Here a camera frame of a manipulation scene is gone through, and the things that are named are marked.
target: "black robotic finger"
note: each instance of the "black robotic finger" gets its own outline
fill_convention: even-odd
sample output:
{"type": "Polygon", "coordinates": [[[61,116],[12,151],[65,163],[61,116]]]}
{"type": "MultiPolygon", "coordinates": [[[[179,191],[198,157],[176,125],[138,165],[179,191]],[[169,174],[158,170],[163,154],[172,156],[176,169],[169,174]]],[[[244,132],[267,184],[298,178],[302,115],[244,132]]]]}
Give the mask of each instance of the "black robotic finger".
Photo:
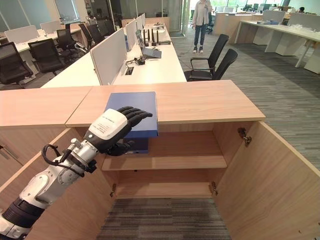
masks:
{"type": "Polygon", "coordinates": [[[124,107],[119,108],[117,111],[120,113],[123,113],[123,111],[128,110],[128,109],[133,109],[133,108],[134,108],[133,106],[124,106],[124,107]]]}

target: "chair backrest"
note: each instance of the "chair backrest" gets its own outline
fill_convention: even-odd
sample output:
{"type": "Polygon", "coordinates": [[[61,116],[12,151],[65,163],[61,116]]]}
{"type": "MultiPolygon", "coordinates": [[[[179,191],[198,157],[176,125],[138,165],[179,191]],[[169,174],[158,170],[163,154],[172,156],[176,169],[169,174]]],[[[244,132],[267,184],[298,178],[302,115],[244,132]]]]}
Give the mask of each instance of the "chair backrest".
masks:
{"type": "Polygon", "coordinates": [[[32,57],[37,61],[46,61],[59,57],[54,40],[52,38],[29,42],[28,45],[30,47],[30,53],[32,57]]]}
{"type": "Polygon", "coordinates": [[[0,82],[6,83],[10,76],[20,73],[26,68],[24,61],[15,46],[14,42],[0,45],[0,82]]]}
{"type": "Polygon", "coordinates": [[[208,64],[210,68],[213,68],[216,66],[216,63],[218,61],[218,58],[222,52],[222,49],[224,49],[226,43],[229,40],[229,36],[225,34],[221,34],[218,38],[218,41],[216,41],[214,48],[209,56],[208,64]]]}
{"type": "Polygon", "coordinates": [[[105,20],[106,28],[108,29],[108,34],[111,35],[115,32],[115,26],[111,20],[105,20]]]}
{"type": "Polygon", "coordinates": [[[98,28],[103,37],[108,36],[109,31],[107,29],[106,20],[97,20],[98,28]]]}
{"type": "Polygon", "coordinates": [[[59,29],[56,31],[56,34],[58,35],[58,43],[59,43],[59,48],[63,50],[68,49],[68,45],[72,45],[75,43],[71,36],[70,29],[59,29]]]}
{"type": "Polygon", "coordinates": [[[91,24],[87,26],[95,44],[101,43],[104,40],[104,37],[99,32],[99,29],[96,24],[91,24]]]}
{"type": "Polygon", "coordinates": [[[212,77],[212,80],[220,80],[222,78],[222,76],[225,74],[228,67],[237,59],[237,57],[238,57],[238,53],[235,50],[230,48],[226,52],[219,67],[215,71],[215,73],[212,77]]]}
{"type": "Polygon", "coordinates": [[[84,33],[84,36],[85,36],[86,40],[87,41],[92,40],[92,37],[91,37],[88,29],[86,28],[86,26],[83,23],[80,23],[79,27],[81,28],[82,32],[84,33]]]}

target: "white partition panel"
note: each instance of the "white partition panel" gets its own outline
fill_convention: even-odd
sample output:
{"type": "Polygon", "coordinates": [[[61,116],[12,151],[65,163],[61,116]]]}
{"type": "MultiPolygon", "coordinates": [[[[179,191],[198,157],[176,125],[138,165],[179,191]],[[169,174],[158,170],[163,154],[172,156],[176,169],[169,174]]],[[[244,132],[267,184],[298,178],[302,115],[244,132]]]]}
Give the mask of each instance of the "white partition panel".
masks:
{"type": "Polygon", "coordinates": [[[52,34],[54,31],[61,29],[60,21],[48,21],[40,23],[41,28],[46,34],[52,34]]]}
{"type": "Polygon", "coordinates": [[[136,31],[137,31],[137,21],[135,19],[129,22],[127,25],[125,25],[125,32],[128,40],[129,51],[133,48],[133,46],[137,42],[136,31]]]}
{"type": "Polygon", "coordinates": [[[92,48],[90,54],[100,84],[111,85],[127,59],[124,29],[108,36],[92,48]]]}
{"type": "Polygon", "coordinates": [[[31,39],[36,39],[37,37],[39,37],[35,25],[8,30],[5,31],[4,34],[8,38],[9,42],[14,42],[15,44],[24,43],[31,39]]]}
{"type": "Polygon", "coordinates": [[[141,17],[142,17],[142,25],[143,25],[143,27],[145,27],[145,25],[146,25],[146,14],[145,13],[142,14],[141,17]]]}
{"type": "Polygon", "coordinates": [[[263,11],[263,16],[262,16],[262,20],[263,21],[270,21],[270,20],[274,20],[276,22],[278,22],[279,24],[282,23],[282,21],[284,20],[286,12],[285,11],[263,11]]]}
{"type": "Polygon", "coordinates": [[[320,31],[320,16],[304,13],[291,13],[288,25],[295,24],[300,24],[305,28],[312,28],[312,30],[320,31]]]}
{"type": "Polygon", "coordinates": [[[136,18],[136,27],[137,27],[138,30],[144,29],[143,21],[142,21],[142,15],[140,15],[140,16],[138,16],[136,18]]]}

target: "chair armrest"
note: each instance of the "chair armrest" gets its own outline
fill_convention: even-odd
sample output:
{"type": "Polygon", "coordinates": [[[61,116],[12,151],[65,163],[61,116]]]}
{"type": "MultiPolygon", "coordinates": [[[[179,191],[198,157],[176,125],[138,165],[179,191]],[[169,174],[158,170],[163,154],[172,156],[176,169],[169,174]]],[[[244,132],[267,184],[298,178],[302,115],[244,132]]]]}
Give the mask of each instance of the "chair armrest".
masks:
{"type": "Polygon", "coordinates": [[[192,58],[190,58],[190,63],[191,63],[191,66],[192,66],[192,69],[194,68],[194,66],[192,65],[192,61],[193,60],[209,60],[209,58],[208,57],[192,57],[192,58]]]}

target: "black cable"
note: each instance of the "black cable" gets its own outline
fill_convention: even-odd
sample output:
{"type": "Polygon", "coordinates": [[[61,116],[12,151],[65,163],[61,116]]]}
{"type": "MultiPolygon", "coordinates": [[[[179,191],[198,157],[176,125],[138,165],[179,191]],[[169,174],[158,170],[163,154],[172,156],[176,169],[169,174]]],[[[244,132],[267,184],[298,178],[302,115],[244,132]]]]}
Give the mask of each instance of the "black cable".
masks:
{"type": "Polygon", "coordinates": [[[47,164],[52,165],[52,166],[62,167],[62,168],[65,168],[65,169],[69,169],[69,170],[71,170],[72,172],[74,172],[75,174],[79,175],[79,176],[82,177],[82,178],[85,176],[84,173],[79,173],[79,172],[77,172],[76,170],[74,170],[73,168],[71,168],[71,167],[69,167],[69,166],[61,165],[61,164],[59,164],[59,162],[50,161],[50,160],[47,158],[47,150],[48,150],[48,148],[53,149],[57,157],[60,157],[60,156],[61,156],[61,154],[60,154],[60,153],[58,152],[58,150],[57,150],[58,146],[54,146],[54,145],[51,145],[51,144],[45,145],[45,146],[42,148],[42,150],[41,150],[41,155],[42,155],[44,161],[45,161],[47,164]]]}

